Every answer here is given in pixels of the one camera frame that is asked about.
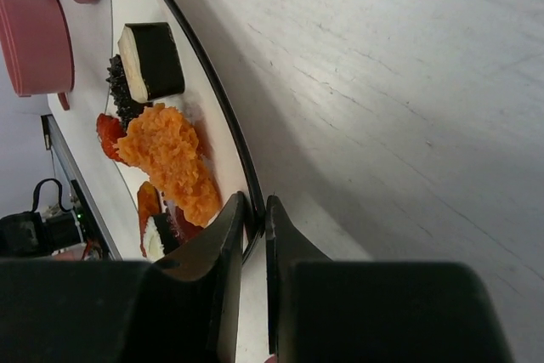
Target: black cable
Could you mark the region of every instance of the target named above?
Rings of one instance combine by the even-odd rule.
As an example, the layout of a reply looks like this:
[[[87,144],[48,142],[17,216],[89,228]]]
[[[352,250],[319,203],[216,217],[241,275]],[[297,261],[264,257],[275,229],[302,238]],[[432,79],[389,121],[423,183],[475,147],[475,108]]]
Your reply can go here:
[[[43,184],[47,182],[55,182],[57,187],[59,188],[59,208],[63,213],[69,213],[71,210],[67,210],[62,206],[62,184],[59,180],[51,178],[51,179],[44,179],[40,183],[36,185],[34,188],[34,193],[32,193],[32,210],[31,213],[34,213],[37,210],[37,206],[40,202],[40,192],[42,190]]]

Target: white plate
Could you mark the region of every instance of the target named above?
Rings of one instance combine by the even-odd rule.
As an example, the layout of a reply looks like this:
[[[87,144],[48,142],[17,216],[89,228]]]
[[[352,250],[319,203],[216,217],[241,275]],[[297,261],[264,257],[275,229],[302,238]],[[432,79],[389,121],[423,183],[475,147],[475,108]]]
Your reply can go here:
[[[199,139],[205,141],[204,151],[223,205],[237,191],[246,196],[250,204],[246,219],[247,258],[263,233],[264,201],[240,127],[203,47],[172,0],[111,0],[111,5],[113,54],[118,54],[117,41],[125,24],[167,22],[170,25],[184,72],[185,91],[156,102],[180,109],[195,126]],[[106,113],[116,116],[111,96]],[[116,165],[136,205],[138,189],[149,179],[136,167]],[[139,236],[138,226],[134,226],[134,234]]]

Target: sushi platter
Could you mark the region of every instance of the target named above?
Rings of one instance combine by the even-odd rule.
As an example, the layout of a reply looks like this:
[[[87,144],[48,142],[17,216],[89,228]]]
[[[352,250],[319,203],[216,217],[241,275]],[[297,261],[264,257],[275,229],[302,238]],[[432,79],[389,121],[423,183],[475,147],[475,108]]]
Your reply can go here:
[[[167,251],[153,251],[149,244],[159,241],[160,249],[161,241],[172,242],[168,229],[159,234],[156,217],[149,223],[152,216],[169,216],[162,221],[183,244],[238,191],[251,209],[245,221],[248,254],[262,235],[264,202],[234,112],[203,47],[171,0],[137,0],[145,8],[135,8],[136,0],[111,2],[113,53],[105,61],[110,92],[97,130],[139,210],[134,234],[140,235],[143,255],[156,261]],[[155,195],[144,194],[149,182]],[[144,212],[150,204],[159,214]]]

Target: sushi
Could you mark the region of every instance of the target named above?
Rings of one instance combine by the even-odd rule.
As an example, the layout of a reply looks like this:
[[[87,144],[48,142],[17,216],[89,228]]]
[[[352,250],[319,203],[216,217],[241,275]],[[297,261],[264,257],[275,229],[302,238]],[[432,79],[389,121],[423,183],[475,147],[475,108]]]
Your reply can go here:
[[[221,209],[221,200],[199,144],[181,112],[155,104],[130,122],[127,136],[116,146],[119,157],[147,173],[150,183],[184,211],[189,223],[205,228]]]
[[[132,99],[128,89],[127,76],[122,66],[121,56],[115,55],[110,59],[108,67],[110,76],[106,81],[110,84],[110,94],[113,97],[113,103],[116,106],[117,116],[121,120],[121,126],[126,132],[128,123],[137,118],[144,108],[150,104],[140,104]]]
[[[179,247],[178,241],[172,234],[170,217],[167,213],[157,214],[147,219],[142,236],[142,247],[147,259],[153,263]]]
[[[116,162],[125,163],[117,154],[116,148],[117,140],[127,136],[119,120],[113,116],[100,114],[96,119],[96,132],[105,155]]]
[[[178,50],[168,23],[125,25],[118,45],[133,100],[143,104],[185,90]]]

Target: nori-wrapped sushi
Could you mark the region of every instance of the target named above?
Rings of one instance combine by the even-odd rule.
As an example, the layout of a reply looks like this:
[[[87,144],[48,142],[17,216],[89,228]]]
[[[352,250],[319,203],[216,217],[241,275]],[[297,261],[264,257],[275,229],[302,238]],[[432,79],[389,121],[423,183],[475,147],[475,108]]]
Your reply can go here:
[[[142,237],[142,246],[147,259],[155,262],[179,247],[171,230],[168,214],[151,216],[147,220]]]
[[[135,101],[146,103],[185,90],[178,50],[168,23],[125,25],[118,45]]]

